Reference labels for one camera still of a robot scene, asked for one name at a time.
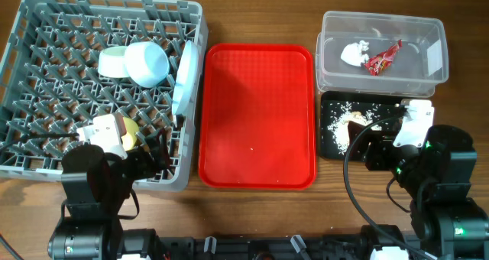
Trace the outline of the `yellow cup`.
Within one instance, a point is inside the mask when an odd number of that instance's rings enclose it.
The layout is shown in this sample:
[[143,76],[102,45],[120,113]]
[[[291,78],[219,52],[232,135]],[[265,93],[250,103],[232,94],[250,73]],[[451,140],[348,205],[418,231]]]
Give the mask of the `yellow cup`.
[[130,151],[137,143],[136,133],[139,131],[138,124],[128,117],[123,117],[126,133],[121,136],[122,146],[126,151]]

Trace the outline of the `food scraps rice and nuts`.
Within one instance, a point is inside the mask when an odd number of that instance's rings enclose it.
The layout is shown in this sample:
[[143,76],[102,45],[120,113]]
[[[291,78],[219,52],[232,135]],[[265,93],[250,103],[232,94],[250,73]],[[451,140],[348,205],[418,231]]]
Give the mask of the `food scraps rice and nuts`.
[[326,130],[332,134],[332,143],[340,156],[345,154],[350,143],[349,122],[368,125],[380,118],[377,114],[380,105],[376,103],[333,101],[326,106],[329,107],[326,118],[330,119]]

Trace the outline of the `large light blue plate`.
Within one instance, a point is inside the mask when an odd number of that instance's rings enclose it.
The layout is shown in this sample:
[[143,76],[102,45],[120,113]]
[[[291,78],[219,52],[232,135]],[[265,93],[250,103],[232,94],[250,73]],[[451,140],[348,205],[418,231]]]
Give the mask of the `large light blue plate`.
[[199,49],[192,42],[187,41],[180,58],[180,65],[176,75],[173,90],[171,111],[173,115],[184,115],[189,105],[193,86],[199,72]]

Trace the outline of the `red snack wrapper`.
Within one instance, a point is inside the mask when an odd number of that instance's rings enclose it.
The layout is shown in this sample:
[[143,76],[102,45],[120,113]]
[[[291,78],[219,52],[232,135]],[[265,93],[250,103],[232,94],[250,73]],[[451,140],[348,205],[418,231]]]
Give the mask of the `red snack wrapper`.
[[393,63],[393,60],[401,47],[402,41],[398,40],[387,50],[371,57],[364,67],[368,70],[370,75],[378,76]]

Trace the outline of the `light blue bowl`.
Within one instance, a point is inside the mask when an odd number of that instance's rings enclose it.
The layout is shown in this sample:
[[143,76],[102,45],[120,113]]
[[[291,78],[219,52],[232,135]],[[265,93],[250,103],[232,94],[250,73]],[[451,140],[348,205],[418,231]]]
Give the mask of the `light blue bowl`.
[[152,88],[170,72],[170,62],[164,49],[150,41],[130,44],[124,55],[129,77],[139,86]]

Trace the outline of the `white napkin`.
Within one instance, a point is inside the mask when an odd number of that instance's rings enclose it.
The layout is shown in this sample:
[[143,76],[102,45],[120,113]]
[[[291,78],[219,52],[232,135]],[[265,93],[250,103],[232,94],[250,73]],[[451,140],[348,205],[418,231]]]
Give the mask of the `white napkin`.
[[360,67],[367,63],[370,57],[367,54],[369,50],[369,43],[366,41],[359,41],[358,43],[352,43],[345,46],[341,53],[341,60],[354,67]]

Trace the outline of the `green saucer plate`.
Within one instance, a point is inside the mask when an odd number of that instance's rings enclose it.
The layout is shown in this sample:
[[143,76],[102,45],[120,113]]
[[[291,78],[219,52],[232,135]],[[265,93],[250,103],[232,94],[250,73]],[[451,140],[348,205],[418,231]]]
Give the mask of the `green saucer plate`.
[[102,50],[99,55],[98,73],[109,78],[129,77],[125,68],[126,50],[126,46],[114,46]]

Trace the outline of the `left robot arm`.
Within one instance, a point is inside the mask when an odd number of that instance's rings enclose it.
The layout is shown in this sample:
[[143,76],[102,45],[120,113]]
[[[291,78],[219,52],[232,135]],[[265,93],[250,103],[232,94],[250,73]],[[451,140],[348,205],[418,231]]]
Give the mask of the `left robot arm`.
[[165,259],[153,229],[124,230],[119,210],[137,197],[133,183],[170,166],[164,129],[145,138],[147,149],[135,148],[126,158],[84,144],[62,159],[61,183],[66,199],[48,242],[52,259]]

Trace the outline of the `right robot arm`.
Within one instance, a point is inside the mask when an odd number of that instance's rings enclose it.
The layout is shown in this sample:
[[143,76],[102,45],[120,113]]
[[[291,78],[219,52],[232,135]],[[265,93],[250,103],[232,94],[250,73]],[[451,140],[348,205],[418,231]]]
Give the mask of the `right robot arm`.
[[419,147],[393,145],[394,132],[348,124],[347,154],[365,154],[370,171],[390,171],[412,198],[411,225],[419,247],[379,226],[366,212],[371,229],[417,259],[486,259],[488,215],[468,197],[477,161],[471,136],[455,126],[434,125]]

